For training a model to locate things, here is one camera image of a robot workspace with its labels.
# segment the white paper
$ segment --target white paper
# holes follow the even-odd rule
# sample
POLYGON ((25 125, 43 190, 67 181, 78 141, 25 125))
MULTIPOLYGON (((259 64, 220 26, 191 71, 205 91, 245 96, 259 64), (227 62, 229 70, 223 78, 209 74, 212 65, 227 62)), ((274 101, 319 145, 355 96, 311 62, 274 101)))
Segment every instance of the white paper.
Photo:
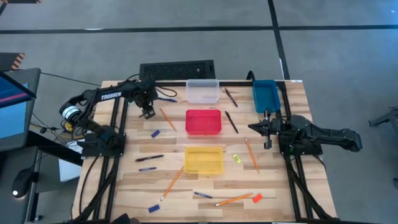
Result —
MULTIPOLYGON (((78 146, 76 141, 68 142, 66 147, 81 154, 82 147, 78 146)), ((70 162, 58 159, 60 164, 60 180, 66 182, 80 176, 81 166, 72 164, 70 162)))

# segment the wooden tabletop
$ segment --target wooden tabletop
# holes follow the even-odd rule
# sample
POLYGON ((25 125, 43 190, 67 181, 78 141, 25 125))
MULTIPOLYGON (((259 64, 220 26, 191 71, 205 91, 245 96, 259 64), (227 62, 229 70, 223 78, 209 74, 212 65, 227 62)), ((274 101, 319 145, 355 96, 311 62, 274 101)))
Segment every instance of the wooden tabletop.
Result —
MULTIPOLYGON (((105 81, 103 87, 116 85, 117 81, 105 81)), ((312 120, 310 108, 302 82, 286 81, 292 114, 300 114, 312 120)), ((185 97, 185 87, 170 87, 177 91, 178 103, 157 100, 154 102, 156 116, 151 119, 139 118, 141 109, 129 105, 126 129, 127 143, 119 163, 115 198, 111 219, 123 213, 141 222, 271 222, 294 221, 294 211, 290 196, 289 183, 284 159, 279 154, 279 145, 275 136, 273 146, 264 149, 264 137, 248 128, 248 124, 258 123, 263 115, 257 114, 251 86, 228 87, 238 103, 236 108, 228 98, 224 88, 215 105, 190 104, 185 97), (175 132, 159 110, 159 106, 168 114, 175 132), (189 136, 185 132, 185 112, 188 109, 219 109, 222 115, 222 131, 217 136, 189 136), (224 111, 228 111, 239 134, 236 134, 224 111), (156 138, 150 135, 159 129, 156 138), (258 174, 245 145, 247 138, 260 168, 258 174), (184 149, 187 146, 219 146, 224 150, 224 174, 197 175, 182 173, 172 190, 163 201, 162 194, 171 183, 184 163, 184 149), (160 159, 135 162, 137 158, 163 154, 160 159), (233 154, 237 154, 242 164, 235 163, 233 154), (138 172, 145 167, 156 170, 138 172), (194 195, 197 191, 214 197, 207 199, 194 195), (253 203, 252 198, 238 200, 228 205, 215 207, 214 204, 247 193, 253 196, 262 194, 260 202, 253 203), (160 210, 149 213, 148 208, 160 205, 160 210)), ((284 114, 283 99, 279 92, 281 110, 284 114)), ((121 100, 118 121, 121 115, 121 100)), ((113 100, 98 103, 94 120, 99 124, 109 124, 113 100)), ((336 215, 324 167, 313 156, 302 156, 303 168, 309 191, 318 203, 330 215, 336 215)), ((83 208, 88 205, 98 187, 102 158, 93 166, 83 194, 83 208)), ((78 203, 83 179, 92 158, 83 164, 78 184, 73 216, 78 215, 78 203)), ((305 207, 302 194, 298 191, 302 216, 305 207)), ((102 201, 100 217, 104 217, 105 203, 102 201)))

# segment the concrete floor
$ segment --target concrete floor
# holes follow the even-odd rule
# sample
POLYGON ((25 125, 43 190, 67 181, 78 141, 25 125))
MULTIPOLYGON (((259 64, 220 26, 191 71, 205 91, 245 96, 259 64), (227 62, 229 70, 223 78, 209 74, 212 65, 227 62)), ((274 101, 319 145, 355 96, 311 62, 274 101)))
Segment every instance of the concrete floor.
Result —
MULTIPOLYGON (((274 0, 280 26, 398 24, 394 0, 274 0)), ((178 26, 271 26, 266 0, 43 1, 10 4, 0 30, 178 26)), ((337 214, 344 220, 396 223, 397 136, 368 120, 397 106, 398 30, 282 31, 291 79, 302 79, 314 122, 351 128, 359 153, 324 147, 337 214)), ((214 60, 218 79, 281 79, 273 31, 0 35, 0 52, 24 52, 21 68, 101 83, 124 79, 140 63, 214 60)), ((92 86, 42 76, 35 114, 58 125, 60 105, 92 86)), ((75 184, 43 194, 41 223, 66 220, 75 184), (53 203, 58 203, 55 210, 53 203)))

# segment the monitor screen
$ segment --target monitor screen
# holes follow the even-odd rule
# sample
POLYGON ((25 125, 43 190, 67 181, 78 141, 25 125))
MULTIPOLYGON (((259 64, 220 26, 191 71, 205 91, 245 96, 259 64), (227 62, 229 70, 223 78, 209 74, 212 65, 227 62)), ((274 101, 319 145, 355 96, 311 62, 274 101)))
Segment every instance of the monitor screen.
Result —
POLYGON ((0 72, 0 108, 35 98, 36 95, 4 72, 0 72))

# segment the blue pen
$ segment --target blue pen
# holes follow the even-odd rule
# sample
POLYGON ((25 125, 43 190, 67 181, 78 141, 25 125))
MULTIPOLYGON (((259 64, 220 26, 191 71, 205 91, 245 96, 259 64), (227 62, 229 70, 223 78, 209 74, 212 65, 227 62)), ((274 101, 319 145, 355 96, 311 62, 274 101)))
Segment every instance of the blue pen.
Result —
POLYGON ((158 99, 158 100, 169 101, 169 102, 172 102, 172 103, 177 103, 177 102, 178 102, 177 100, 168 99, 168 98, 161 98, 161 97, 158 97, 157 99, 158 99))
POLYGON ((213 198, 212 196, 205 195, 205 194, 202 194, 202 193, 199 193, 199 192, 194 192, 194 194, 195 194, 195 195, 199 195, 199 196, 201 196, 201 197, 205 197, 205 198, 213 198))
POLYGON ((139 169, 138 171, 141 172, 141 171, 147 171, 147 170, 153 170, 153 169, 156 169, 156 167, 142 168, 142 169, 139 169))

